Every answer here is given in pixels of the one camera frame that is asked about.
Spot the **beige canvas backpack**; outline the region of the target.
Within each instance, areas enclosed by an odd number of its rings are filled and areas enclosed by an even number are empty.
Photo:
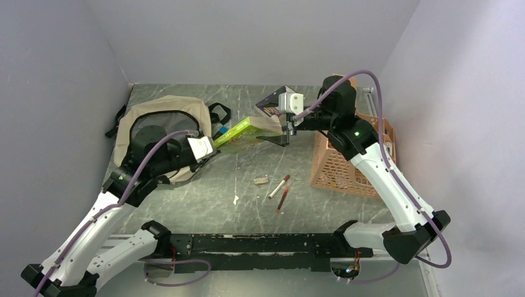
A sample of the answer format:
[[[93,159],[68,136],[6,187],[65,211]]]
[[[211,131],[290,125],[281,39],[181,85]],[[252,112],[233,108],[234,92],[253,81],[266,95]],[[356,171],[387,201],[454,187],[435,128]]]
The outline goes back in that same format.
[[[213,110],[221,107],[226,115],[220,117]],[[106,137],[115,139],[113,161],[116,168],[109,179],[125,187],[138,169],[143,158],[163,137],[178,141],[189,137],[211,137],[214,124],[225,124],[231,118],[231,111],[223,104],[207,105],[204,100],[195,97],[166,95],[151,101],[138,103],[130,108],[122,107],[115,117],[114,126],[106,132]],[[148,161],[138,177],[141,182],[155,178],[160,184],[175,184],[189,180],[196,173],[189,167],[180,171],[164,173],[168,160],[168,139]]]

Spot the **purple book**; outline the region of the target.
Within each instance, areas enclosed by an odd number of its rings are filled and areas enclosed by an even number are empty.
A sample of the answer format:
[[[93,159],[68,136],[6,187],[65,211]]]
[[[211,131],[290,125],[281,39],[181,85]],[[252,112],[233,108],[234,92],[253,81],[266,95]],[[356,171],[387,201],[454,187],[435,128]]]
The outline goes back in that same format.
[[[277,90],[257,102],[255,104],[256,110],[268,118],[276,116],[282,121],[285,120],[286,116],[281,113],[279,109],[279,96],[283,93],[295,93],[295,90],[288,85],[279,87]]]

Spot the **green book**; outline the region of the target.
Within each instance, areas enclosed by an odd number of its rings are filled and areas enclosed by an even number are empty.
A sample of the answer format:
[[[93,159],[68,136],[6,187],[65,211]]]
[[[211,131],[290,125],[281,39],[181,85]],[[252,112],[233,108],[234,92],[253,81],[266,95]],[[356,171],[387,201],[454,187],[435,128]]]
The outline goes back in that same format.
[[[239,153],[262,142],[259,136],[274,137],[282,135],[282,126],[277,116],[248,116],[233,126],[218,139],[215,148],[221,153]]]

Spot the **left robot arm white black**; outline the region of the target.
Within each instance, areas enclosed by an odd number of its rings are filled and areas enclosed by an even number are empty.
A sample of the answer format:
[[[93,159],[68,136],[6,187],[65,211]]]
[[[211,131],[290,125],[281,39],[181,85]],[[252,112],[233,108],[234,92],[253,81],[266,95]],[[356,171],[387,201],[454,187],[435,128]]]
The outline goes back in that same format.
[[[195,170],[215,153],[212,138],[202,131],[141,128],[88,214],[52,255],[41,264],[26,266],[22,278],[34,288],[35,296],[95,296],[136,261],[170,256],[171,232],[153,220],[109,251],[101,252],[101,247],[157,188],[161,176],[183,168]]]

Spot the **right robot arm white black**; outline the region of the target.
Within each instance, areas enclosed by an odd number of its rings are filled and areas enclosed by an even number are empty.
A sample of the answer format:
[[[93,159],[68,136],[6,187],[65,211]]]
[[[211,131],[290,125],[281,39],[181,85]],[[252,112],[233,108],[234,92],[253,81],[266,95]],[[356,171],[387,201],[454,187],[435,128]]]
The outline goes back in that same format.
[[[273,108],[281,119],[280,137],[270,141],[286,146],[298,131],[323,132],[329,143],[364,176],[386,204],[393,222],[388,224],[348,222],[334,240],[334,249],[349,256],[358,248],[386,251],[406,264],[419,258],[434,241],[440,241],[447,256],[450,247],[443,230],[450,224],[444,210],[435,210],[417,193],[397,167],[384,141],[384,121],[373,125],[356,112],[357,90],[349,76],[331,75],[323,80],[316,101],[305,105],[304,96],[283,86],[258,103]]]

